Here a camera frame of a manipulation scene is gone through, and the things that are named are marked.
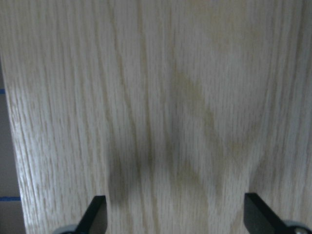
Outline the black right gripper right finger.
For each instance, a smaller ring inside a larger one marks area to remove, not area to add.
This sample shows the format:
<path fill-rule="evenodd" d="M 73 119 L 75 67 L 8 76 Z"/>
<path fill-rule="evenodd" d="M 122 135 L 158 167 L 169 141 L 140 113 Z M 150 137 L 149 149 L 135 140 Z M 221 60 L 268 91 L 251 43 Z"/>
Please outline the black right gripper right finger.
<path fill-rule="evenodd" d="M 250 234 L 310 234 L 306 225 L 282 220 L 256 193 L 244 194 L 244 225 Z"/>

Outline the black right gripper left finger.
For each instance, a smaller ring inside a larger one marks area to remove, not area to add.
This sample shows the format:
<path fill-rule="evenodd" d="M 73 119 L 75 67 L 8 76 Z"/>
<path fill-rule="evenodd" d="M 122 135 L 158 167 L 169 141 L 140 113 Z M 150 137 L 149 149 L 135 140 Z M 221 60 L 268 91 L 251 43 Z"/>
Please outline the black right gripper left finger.
<path fill-rule="evenodd" d="M 55 234 L 105 234 L 108 228 L 106 196 L 94 196 L 79 224 L 54 230 Z"/>

